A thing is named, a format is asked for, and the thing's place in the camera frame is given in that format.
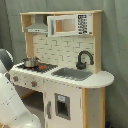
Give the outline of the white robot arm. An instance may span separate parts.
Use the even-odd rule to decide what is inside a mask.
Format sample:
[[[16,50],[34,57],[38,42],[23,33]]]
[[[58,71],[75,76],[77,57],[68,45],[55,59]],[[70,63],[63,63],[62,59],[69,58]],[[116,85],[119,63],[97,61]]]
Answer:
[[[39,118],[26,108],[6,77],[12,67],[12,55],[0,49],[0,123],[10,128],[42,128]]]

